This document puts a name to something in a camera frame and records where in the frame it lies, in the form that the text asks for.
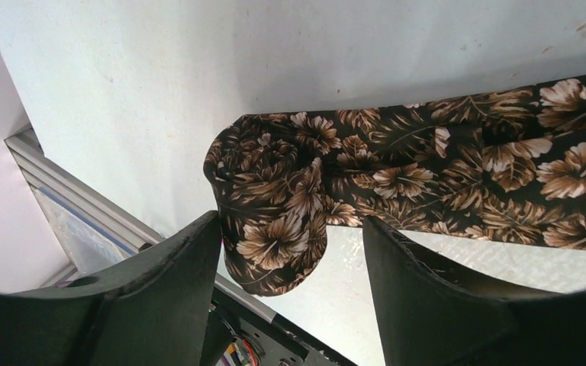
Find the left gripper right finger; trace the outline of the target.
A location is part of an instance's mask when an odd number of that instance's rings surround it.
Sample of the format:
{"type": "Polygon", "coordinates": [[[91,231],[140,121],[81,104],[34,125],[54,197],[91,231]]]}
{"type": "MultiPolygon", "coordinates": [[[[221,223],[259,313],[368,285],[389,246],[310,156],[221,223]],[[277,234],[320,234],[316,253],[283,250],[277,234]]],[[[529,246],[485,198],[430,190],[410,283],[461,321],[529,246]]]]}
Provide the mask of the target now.
{"type": "Polygon", "coordinates": [[[560,365],[562,353],[510,308],[547,292],[465,267],[376,217],[363,227],[388,365],[560,365]]]}

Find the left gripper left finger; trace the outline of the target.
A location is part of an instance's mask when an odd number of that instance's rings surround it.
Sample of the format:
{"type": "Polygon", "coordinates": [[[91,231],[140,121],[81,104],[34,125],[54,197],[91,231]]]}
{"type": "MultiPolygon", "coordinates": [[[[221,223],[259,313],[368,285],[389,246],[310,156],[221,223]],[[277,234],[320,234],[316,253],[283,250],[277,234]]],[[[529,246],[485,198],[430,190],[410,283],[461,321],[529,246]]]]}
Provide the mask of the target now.
{"type": "Polygon", "coordinates": [[[116,265],[18,295],[13,364],[196,365],[220,251],[208,211],[116,265]]]}

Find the brown floral tie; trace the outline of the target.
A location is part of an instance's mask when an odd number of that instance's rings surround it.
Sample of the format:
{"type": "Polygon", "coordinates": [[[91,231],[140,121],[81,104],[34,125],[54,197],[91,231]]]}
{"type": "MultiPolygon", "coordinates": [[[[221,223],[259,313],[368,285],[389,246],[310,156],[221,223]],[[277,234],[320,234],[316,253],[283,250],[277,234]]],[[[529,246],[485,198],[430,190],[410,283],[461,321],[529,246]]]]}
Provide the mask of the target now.
{"type": "Polygon", "coordinates": [[[232,279],[285,294],[327,226],[586,250],[586,75],[427,103],[247,114],[203,165],[232,279]]]}

